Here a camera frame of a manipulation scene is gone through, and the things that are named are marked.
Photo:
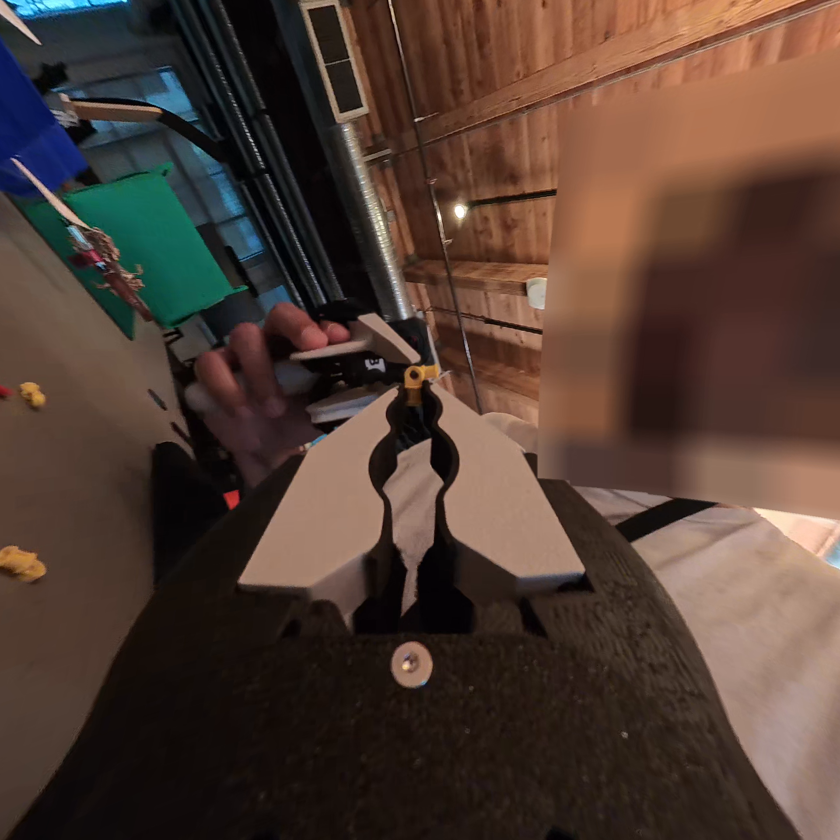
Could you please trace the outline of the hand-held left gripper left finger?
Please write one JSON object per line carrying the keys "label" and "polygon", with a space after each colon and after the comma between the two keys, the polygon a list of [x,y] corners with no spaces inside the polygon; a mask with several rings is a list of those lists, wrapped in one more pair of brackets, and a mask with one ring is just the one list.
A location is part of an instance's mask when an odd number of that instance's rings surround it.
{"label": "hand-held left gripper left finger", "polygon": [[335,605],[346,624],[371,595],[365,563],[382,535],[385,503],[370,475],[392,431],[393,387],[303,456],[238,578],[244,592]]}

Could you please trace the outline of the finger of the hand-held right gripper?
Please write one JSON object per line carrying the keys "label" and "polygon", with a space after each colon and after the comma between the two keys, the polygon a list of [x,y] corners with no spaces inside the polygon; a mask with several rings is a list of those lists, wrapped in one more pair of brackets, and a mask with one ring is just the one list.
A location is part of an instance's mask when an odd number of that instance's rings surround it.
{"label": "finger of the hand-held right gripper", "polygon": [[313,425],[341,424],[380,403],[377,410],[385,416],[396,392],[396,384],[369,384],[341,389],[309,404],[306,413]]}
{"label": "finger of the hand-held right gripper", "polygon": [[422,357],[380,316],[373,313],[361,314],[349,324],[350,340],[331,344],[320,350],[292,353],[290,362],[300,364],[318,361],[333,361],[360,353],[373,353],[387,363],[418,365]]}

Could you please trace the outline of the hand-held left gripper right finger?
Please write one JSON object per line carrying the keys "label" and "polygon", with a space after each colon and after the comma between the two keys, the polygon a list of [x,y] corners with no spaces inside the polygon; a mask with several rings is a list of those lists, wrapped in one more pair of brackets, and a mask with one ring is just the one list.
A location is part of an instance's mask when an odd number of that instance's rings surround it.
{"label": "hand-held left gripper right finger", "polygon": [[536,426],[507,413],[479,415],[439,385],[423,387],[423,419],[442,486],[400,628],[469,634],[481,607],[585,590],[584,564],[528,461]]}

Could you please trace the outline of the person's right hand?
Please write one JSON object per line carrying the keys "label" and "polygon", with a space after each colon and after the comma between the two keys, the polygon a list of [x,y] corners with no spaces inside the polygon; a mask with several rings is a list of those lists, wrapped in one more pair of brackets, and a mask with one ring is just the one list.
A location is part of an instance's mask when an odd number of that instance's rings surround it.
{"label": "person's right hand", "polygon": [[217,411],[205,425],[231,454],[247,488],[256,487],[299,454],[321,432],[311,422],[306,400],[280,386],[276,363],[297,351],[321,350],[350,340],[340,323],[316,322],[286,302],[270,310],[265,323],[244,322],[226,347],[202,353],[196,381]]}

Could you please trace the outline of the black ceiling pipes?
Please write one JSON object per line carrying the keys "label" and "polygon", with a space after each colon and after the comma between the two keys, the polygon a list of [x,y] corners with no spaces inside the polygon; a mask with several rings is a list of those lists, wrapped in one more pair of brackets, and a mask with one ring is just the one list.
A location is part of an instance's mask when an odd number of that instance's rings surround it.
{"label": "black ceiling pipes", "polygon": [[344,298],[277,128],[223,2],[171,3],[192,51],[214,127],[263,245],[296,302],[313,311]]}

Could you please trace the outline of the green plastic bin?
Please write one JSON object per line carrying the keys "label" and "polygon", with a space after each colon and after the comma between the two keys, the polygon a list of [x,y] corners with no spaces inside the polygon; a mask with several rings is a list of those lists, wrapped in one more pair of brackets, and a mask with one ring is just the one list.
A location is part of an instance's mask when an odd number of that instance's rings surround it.
{"label": "green plastic bin", "polygon": [[[119,264],[141,284],[137,297],[163,329],[179,327],[236,291],[169,186],[171,168],[165,164],[63,196],[83,222],[110,237]],[[107,288],[91,258],[74,248],[68,222],[45,199],[17,205],[99,307],[133,340],[138,312]]]}

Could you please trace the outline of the tan and red small parts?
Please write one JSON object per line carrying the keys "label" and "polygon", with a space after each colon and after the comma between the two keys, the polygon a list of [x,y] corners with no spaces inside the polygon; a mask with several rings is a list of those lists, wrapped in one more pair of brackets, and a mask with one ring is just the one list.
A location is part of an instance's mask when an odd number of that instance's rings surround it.
{"label": "tan and red small parts", "polygon": [[121,253],[114,241],[97,227],[82,223],[65,223],[66,234],[72,254],[70,264],[80,270],[95,270],[100,276],[98,288],[110,291],[140,315],[142,320],[153,322],[151,310],[140,297],[144,283],[140,278],[142,268],[135,271],[125,269]]}

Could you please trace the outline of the white vent grille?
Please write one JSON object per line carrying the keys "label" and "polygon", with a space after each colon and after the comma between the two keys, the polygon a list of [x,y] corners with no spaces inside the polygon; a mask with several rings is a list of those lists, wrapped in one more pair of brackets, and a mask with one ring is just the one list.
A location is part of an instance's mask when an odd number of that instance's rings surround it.
{"label": "white vent grille", "polygon": [[339,1],[300,1],[301,14],[337,123],[369,112],[349,26]]}

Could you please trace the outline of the blue plastic bin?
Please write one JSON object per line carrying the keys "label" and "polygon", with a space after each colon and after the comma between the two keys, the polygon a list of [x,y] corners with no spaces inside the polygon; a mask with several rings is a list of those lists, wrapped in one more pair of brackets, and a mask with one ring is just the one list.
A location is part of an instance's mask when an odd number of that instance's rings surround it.
{"label": "blue plastic bin", "polygon": [[12,196],[36,198],[37,189],[14,160],[52,192],[88,168],[32,80],[1,44],[1,190]]}

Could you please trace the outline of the silver ventilation duct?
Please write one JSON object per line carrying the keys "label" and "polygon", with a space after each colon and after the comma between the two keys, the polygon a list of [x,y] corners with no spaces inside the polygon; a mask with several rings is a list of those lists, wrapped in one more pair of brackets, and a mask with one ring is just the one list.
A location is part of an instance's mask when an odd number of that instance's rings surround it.
{"label": "silver ventilation duct", "polygon": [[344,122],[330,127],[327,139],[339,196],[381,315],[389,322],[415,319],[417,312],[359,136],[351,123]]}

